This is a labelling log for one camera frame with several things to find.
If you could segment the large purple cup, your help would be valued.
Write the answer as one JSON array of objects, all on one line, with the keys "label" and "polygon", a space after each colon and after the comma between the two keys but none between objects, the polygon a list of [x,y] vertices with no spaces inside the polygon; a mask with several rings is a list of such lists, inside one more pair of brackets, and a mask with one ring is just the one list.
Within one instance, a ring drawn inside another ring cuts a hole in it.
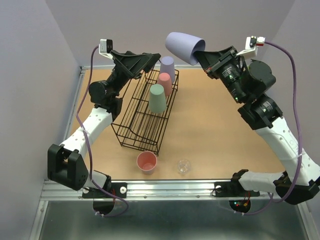
[{"label": "large purple cup", "polygon": [[176,80],[174,59],[171,56],[164,56],[160,60],[160,73],[167,73],[170,76],[171,83]]}]

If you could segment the pink cup front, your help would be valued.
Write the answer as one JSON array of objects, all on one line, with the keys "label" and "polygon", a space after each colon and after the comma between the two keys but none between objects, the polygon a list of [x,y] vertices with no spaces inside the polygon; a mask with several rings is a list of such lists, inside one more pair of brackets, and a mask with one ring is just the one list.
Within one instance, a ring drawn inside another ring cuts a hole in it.
[{"label": "pink cup front", "polygon": [[157,165],[157,156],[151,151],[141,152],[136,159],[138,168],[145,175],[152,175]]}]

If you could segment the aluminium mounting rail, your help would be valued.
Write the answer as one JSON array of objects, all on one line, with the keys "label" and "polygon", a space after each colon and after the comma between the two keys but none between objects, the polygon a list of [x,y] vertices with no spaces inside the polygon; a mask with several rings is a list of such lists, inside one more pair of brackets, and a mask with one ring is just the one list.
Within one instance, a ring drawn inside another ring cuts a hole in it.
[{"label": "aluminium mounting rail", "polygon": [[[212,191],[220,182],[227,179],[200,180],[126,180],[127,202],[137,201],[188,201],[188,200],[218,200]],[[54,181],[43,183],[41,201],[85,201],[81,190],[75,191]]]}]

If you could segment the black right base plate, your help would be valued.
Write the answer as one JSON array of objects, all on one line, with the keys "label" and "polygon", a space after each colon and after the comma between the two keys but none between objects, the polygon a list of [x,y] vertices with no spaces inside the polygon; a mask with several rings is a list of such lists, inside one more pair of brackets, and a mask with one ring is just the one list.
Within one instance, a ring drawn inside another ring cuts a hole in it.
[{"label": "black right base plate", "polygon": [[216,181],[211,195],[217,198],[231,197],[259,197],[260,193],[253,190],[244,190],[238,182],[232,181]]}]

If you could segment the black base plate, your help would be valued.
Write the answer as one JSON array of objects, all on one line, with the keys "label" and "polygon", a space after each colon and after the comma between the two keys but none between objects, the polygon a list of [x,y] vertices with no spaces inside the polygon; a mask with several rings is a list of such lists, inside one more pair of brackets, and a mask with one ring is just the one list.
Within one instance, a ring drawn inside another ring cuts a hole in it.
[{"label": "black base plate", "polygon": [[[112,194],[116,197],[125,199],[127,197],[128,183],[127,182],[109,182],[102,187],[105,192]],[[102,199],[102,198],[112,198],[110,195],[105,194],[98,188],[95,187],[85,187],[82,190],[83,199]]]},{"label": "black base plate", "polygon": [[217,198],[231,197],[259,197],[260,193],[253,190],[244,190],[238,182],[232,181],[216,181],[211,195]]}]

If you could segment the pink cup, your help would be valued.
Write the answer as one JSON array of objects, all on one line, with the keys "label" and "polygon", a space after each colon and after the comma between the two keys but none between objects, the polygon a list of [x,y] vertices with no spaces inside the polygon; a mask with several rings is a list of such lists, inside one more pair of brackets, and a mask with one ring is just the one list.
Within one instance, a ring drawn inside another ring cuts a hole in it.
[{"label": "pink cup", "polygon": [[136,159],[138,168],[145,175],[152,175],[157,165],[157,156],[151,151],[141,152]]},{"label": "pink cup", "polygon": [[168,73],[162,72],[158,75],[157,84],[163,86],[164,94],[168,97],[172,93],[172,81]]}]

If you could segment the black wire dish rack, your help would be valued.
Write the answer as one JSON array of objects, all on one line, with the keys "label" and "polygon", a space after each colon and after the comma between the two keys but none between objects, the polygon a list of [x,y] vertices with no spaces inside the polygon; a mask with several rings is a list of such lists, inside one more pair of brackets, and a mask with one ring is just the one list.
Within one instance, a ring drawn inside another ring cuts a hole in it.
[{"label": "black wire dish rack", "polygon": [[162,113],[149,110],[149,93],[152,85],[157,83],[160,71],[152,69],[142,73],[139,80],[130,80],[135,88],[122,113],[121,120],[112,123],[112,129],[122,147],[138,151],[149,151],[158,155],[163,142],[167,124],[179,89],[179,70],[175,69],[175,81],[172,93],[166,97],[166,109]]}]

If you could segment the clear glass cup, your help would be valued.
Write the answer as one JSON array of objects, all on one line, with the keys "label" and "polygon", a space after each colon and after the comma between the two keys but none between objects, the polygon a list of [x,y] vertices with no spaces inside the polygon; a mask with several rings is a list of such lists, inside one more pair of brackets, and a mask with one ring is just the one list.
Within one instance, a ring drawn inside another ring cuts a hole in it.
[{"label": "clear glass cup", "polygon": [[177,163],[177,169],[180,174],[187,174],[191,171],[191,162],[188,159],[181,159]]}]

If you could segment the pink cup back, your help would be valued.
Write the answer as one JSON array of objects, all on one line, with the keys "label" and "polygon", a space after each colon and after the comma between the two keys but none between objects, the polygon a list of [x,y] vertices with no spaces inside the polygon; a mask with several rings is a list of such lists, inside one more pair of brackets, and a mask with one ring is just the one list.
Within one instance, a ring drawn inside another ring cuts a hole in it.
[{"label": "pink cup back", "polygon": [[172,93],[172,81],[168,73],[162,72],[158,75],[157,84],[163,86],[164,94],[168,97]]}]

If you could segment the small purple cup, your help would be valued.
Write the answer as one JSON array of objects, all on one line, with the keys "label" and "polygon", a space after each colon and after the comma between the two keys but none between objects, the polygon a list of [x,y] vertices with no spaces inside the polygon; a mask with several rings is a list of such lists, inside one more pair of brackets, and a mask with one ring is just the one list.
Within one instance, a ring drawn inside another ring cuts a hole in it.
[{"label": "small purple cup", "polygon": [[191,66],[198,64],[194,56],[196,51],[204,51],[204,39],[183,32],[171,32],[165,39],[165,47],[173,55]]}]

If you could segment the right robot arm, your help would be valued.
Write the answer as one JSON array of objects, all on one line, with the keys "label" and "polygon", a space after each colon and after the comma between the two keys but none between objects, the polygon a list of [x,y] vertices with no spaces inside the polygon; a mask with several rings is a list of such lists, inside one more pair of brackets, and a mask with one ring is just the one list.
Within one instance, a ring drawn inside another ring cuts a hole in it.
[{"label": "right robot arm", "polygon": [[246,191],[269,192],[297,205],[320,191],[320,167],[299,148],[283,112],[266,91],[276,82],[271,68],[263,61],[245,58],[230,46],[221,51],[194,52],[194,57],[211,79],[220,79],[236,103],[242,119],[272,149],[284,172],[259,173],[247,169],[233,174],[222,193],[237,195]]}]

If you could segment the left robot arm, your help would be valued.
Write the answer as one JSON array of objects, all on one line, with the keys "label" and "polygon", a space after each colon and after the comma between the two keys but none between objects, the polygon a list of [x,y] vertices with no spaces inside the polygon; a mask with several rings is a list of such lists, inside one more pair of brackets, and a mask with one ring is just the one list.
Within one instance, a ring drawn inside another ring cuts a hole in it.
[{"label": "left robot arm", "polygon": [[47,177],[75,191],[95,188],[98,179],[103,187],[110,186],[111,178],[93,167],[86,167],[84,158],[91,153],[91,145],[110,126],[122,110],[120,92],[132,79],[140,79],[152,70],[161,58],[159,53],[134,54],[131,51],[108,54],[114,68],[106,80],[89,81],[86,93],[94,104],[85,121],[79,120],[79,128],[59,145],[52,144],[47,151]]}]

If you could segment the green cup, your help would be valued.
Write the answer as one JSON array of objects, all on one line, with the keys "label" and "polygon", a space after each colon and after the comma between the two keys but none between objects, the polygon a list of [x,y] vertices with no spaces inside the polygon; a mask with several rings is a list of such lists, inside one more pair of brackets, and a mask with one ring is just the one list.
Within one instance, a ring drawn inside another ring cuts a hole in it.
[{"label": "green cup", "polygon": [[164,87],[160,84],[153,84],[149,89],[148,108],[152,113],[160,114],[167,107]]}]

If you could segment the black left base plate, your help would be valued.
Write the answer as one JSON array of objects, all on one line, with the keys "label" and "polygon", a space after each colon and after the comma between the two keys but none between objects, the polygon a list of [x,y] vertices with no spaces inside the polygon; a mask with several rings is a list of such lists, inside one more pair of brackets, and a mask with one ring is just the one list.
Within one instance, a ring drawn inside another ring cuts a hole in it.
[{"label": "black left base plate", "polygon": [[[112,194],[116,197],[125,199],[127,197],[128,183],[127,182],[109,182],[102,187],[105,192]],[[83,199],[102,199],[102,198],[112,198],[110,195],[105,194],[98,188],[95,187],[85,187],[82,190]]]}]

